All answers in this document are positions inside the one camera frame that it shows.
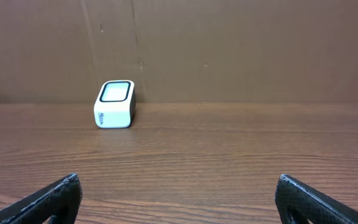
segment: wooden table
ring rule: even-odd
[[[0,209],[72,172],[77,223],[280,223],[283,173],[358,210],[358,103],[0,105]]]

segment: seam in wall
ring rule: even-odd
[[[136,48],[136,54],[137,54],[137,63],[139,64],[139,69],[140,69],[140,80],[142,82],[142,90],[143,90],[142,92],[145,97],[146,96],[146,84],[145,84],[145,77],[144,77],[144,63],[142,61],[142,56],[140,54],[139,38],[138,38],[138,34],[137,34],[137,24],[136,24],[136,9],[135,9],[134,0],[131,0],[131,7],[132,7],[132,21],[133,21],[134,35],[135,35],[135,48]]]
[[[86,27],[86,34],[88,36],[88,47],[92,58],[92,68],[93,68],[93,82],[95,85],[95,91],[96,94],[99,93],[99,89],[101,86],[100,80],[99,80],[99,67],[97,64],[98,59],[96,58],[96,49],[94,46],[94,38],[92,34],[92,26],[90,21],[90,16],[88,13],[88,7],[85,3],[86,0],[80,0],[81,2],[81,8],[82,8],[82,14],[84,17],[85,27]]]

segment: small white box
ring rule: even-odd
[[[100,89],[93,107],[94,120],[99,128],[127,128],[135,114],[134,82],[108,81]]]

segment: brown wall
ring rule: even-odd
[[[0,0],[0,102],[358,101],[355,0]]]

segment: black object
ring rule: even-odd
[[[132,124],[132,121],[134,120],[135,109],[136,109],[136,94],[135,94],[135,88],[134,88],[134,91],[132,92],[131,104],[129,105],[129,112],[131,114],[131,124]]]
[[[283,174],[278,180],[275,201],[284,224],[356,224],[358,212]]]
[[[2,224],[72,224],[81,203],[81,185],[70,174],[0,211]],[[275,202],[284,224],[356,224],[358,212],[299,180],[283,174]]]
[[[72,224],[82,198],[80,180],[70,174],[0,211],[0,223]]]

